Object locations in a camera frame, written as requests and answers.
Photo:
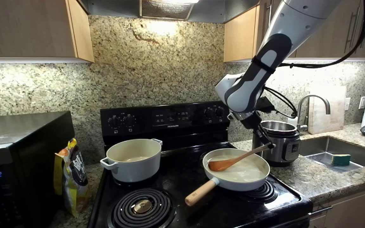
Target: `faucet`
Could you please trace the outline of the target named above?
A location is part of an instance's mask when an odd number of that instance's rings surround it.
[[[304,100],[306,100],[306,98],[309,97],[317,97],[320,98],[324,103],[325,103],[325,107],[326,107],[326,115],[330,114],[330,104],[329,101],[319,95],[315,95],[315,94],[308,94],[305,97],[303,97],[298,104],[298,121],[297,121],[297,128],[300,131],[307,131],[308,130],[308,125],[306,125],[306,123],[304,123],[304,125],[300,124],[300,116],[301,116],[301,109],[302,109],[302,103],[304,102]]]

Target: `kitchen sink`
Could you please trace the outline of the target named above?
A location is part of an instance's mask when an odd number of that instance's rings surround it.
[[[365,166],[365,148],[330,137],[302,140],[299,154],[336,172]],[[350,165],[332,166],[333,154],[350,154]]]

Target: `microwave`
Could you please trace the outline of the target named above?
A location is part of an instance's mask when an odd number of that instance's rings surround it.
[[[47,227],[62,198],[54,157],[74,137],[69,111],[0,117],[0,227]]]

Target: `yellow bag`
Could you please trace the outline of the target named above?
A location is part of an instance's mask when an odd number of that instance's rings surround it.
[[[77,217],[88,206],[91,191],[81,151],[75,139],[70,140],[66,148],[56,153],[54,160],[54,191],[57,195],[62,195],[63,189],[65,207]]]

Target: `light switch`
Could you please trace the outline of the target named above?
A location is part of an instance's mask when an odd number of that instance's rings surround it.
[[[360,98],[359,109],[365,108],[365,96]]]
[[[344,110],[347,111],[349,110],[350,107],[350,97],[346,97],[346,99],[344,100]]]

